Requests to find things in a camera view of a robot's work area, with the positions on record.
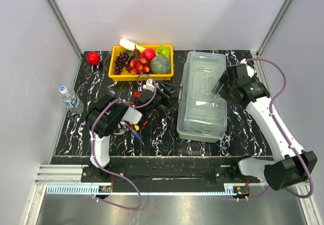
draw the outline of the yellow basket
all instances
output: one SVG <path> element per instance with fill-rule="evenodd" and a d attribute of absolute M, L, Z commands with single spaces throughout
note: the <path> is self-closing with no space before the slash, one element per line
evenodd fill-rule
<path fill-rule="evenodd" d="M 142 47 L 146 49 L 153 49 L 156 50 L 159 45 L 141 45 Z M 165 80 L 169 81 L 171 80 L 171 77 L 174 74 L 173 70 L 173 47 L 172 45 L 164 45 L 166 48 L 170 49 L 170 62 L 171 62 L 171 69 L 169 74 L 150 74 L 155 80 Z M 114 74 L 114 68 L 115 68 L 115 59 L 119 55 L 120 52 L 125 52 L 126 49 L 124 49 L 122 46 L 114 46 L 112 49 L 111 53 L 111 61 L 110 61 L 110 66 L 109 66 L 109 72 L 108 76 L 112 78 L 115 82 L 121 82 L 121 81 L 136 81 L 137 79 L 137 74 L 131 74 L 129 73 L 125 67 L 123 68 L 123 71 L 121 74 Z M 139 77 L 140 80 L 147 80 L 148 77 L 142 76 Z"/>

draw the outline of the white panel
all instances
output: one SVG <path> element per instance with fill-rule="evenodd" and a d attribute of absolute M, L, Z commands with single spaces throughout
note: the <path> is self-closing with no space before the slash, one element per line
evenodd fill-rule
<path fill-rule="evenodd" d="M 324 0 L 294 0 L 262 58 L 273 60 L 287 75 L 287 88 L 276 101 L 282 120 L 305 147 L 314 151 L 318 162 L 312 177 L 314 197 L 324 216 Z M 271 88 L 276 93 L 282 77 L 266 67 Z"/>
<path fill-rule="evenodd" d="M 175 49 L 252 49 L 284 0 L 56 0 L 82 50 L 120 38 Z"/>
<path fill-rule="evenodd" d="M 20 224 L 77 57 L 46 0 L 0 0 L 0 224 Z"/>

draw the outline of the metallic floor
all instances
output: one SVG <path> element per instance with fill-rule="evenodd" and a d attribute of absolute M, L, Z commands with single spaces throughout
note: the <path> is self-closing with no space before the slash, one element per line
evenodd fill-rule
<path fill-rule="evenodd" d="M 252 194 L 262 192 L 251 187 Z M 136 196 L 110 196 L 119 204 L 136 206 Z M 46 195 L 38 225 L 114 224 L 307 224 L 299 199 L 286 191 L 270 190 L 254 201 L 236 202 L 211 196 L 144 196 L 140 211 L 96 202 L 90 196 Z"/>

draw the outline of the red grapes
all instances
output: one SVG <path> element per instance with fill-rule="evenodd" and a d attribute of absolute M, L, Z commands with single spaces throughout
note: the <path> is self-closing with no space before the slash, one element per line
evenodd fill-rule
<path fill-rule="evenodd" d="M 126 66 L 126 70 L 131 72 L 131 68 L 129 67 L 129 61 L 131 60 L 130 56 L 126 52 L 120 52 L 120 54 L 116 57 L 115 60 L 115 68 L 114 74 L 121 74 L 123 71 L 123 67 Z"/>

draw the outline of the green melon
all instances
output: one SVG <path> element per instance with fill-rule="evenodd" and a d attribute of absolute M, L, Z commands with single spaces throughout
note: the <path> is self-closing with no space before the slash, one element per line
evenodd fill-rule
<path fill-rule="evenodd" d="M 164 55 L 156 55 L 150 62 L 153 74 L 168 74 L 171 69 L 170 60 Z"/>

